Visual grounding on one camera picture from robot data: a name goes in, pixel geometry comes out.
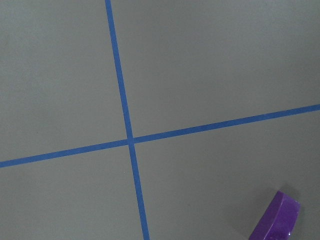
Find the purple toy block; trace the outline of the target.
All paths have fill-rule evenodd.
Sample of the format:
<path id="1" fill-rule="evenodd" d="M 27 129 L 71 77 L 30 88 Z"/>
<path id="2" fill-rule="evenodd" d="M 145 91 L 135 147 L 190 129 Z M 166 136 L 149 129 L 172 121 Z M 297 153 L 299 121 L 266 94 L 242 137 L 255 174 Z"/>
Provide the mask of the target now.
<path id="1" fill-rule="evenodd" d="M 250 240 L 288 240 L 293 233 L 301 204 L 277 191 L 258 224 L 249 236 Z"/>

